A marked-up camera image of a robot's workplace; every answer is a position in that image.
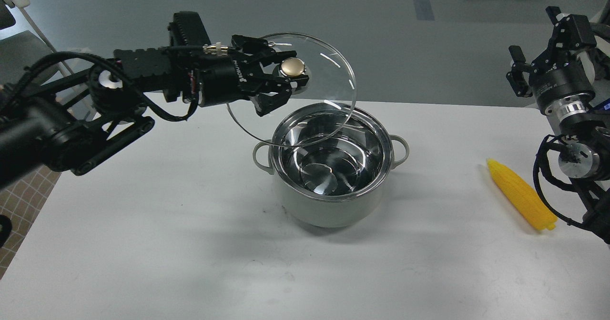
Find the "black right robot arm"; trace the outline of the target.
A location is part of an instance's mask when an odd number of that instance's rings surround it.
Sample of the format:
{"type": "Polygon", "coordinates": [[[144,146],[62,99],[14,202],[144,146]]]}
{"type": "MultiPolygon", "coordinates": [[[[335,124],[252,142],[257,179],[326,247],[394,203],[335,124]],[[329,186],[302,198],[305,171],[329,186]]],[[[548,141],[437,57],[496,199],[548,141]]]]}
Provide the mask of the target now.
{"type": "Polygon", "coordinates": [[[610,241],[609,190],[601,186],[610,176],[609,101],[593,106],[596,94],[590,53],[609,53],[609,44],[596,36],[587,16],[546,7],[553,31],[546,49],[527,61],[511,45],[506,79],[517,97],[532,97],[543,116],[555,123],[536,153],[532,177],[543,205],[578,229],[610,241]],[[578,195],[585,207],[581,221],[561,214],[543,195],[540,177],[561,190],[578,195]]]}

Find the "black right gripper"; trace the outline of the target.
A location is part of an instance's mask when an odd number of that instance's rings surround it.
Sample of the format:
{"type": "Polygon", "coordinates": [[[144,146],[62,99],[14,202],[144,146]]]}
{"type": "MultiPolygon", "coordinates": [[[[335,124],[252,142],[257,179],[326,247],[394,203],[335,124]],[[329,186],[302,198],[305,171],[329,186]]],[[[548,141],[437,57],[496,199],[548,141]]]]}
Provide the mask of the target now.
{"type": "Polygon", "coordinates": [[[547,6],[553,24],[547,48],[528,63],[518,45],[508,47],[511,57],[506,79],[517,97],[534,97],[544,116],[573,116],[591,110],[592,83],[577,63],[577,55],[597,46],[587,16],[562,13],[547,6]]]}

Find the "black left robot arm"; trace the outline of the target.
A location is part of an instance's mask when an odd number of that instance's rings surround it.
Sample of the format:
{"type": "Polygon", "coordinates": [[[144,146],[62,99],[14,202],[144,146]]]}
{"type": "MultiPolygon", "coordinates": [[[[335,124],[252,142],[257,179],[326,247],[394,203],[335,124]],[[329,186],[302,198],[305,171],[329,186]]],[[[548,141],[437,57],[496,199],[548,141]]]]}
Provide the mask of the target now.
{"type": "Polygon", "coordinates": [[[296,51],[239,34],[214,44],[197,12],[175,13],[168,31],[168,46],[115,50],[113,58],[48,54],[4,84],[1,187],[39,166],[87,174],[154,127],[146,110],[184,122],[198,107],[246,100],[265,116],[308,85],[296,51]]]}

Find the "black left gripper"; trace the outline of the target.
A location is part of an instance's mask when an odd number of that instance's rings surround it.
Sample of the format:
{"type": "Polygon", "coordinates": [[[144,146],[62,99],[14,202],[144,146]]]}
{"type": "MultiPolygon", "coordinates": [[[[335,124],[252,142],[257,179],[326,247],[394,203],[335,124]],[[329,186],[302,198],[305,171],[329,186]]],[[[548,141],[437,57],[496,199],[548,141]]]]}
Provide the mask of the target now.
{"type": "Polygon", "coordinates": [[[262,117],[283,107],[292,94],[302,91],[309,75],[279,77],[263,75],[248,78],[248,69],[259,63],[263,67],[296,58],[294,50],[276,51],[268,40],[240,34],[231,36],[231,54],[223,57],[200,54],[196,58],[197,81],[200,84],[198,107],[212,107],[247,100],[262,117]]]}

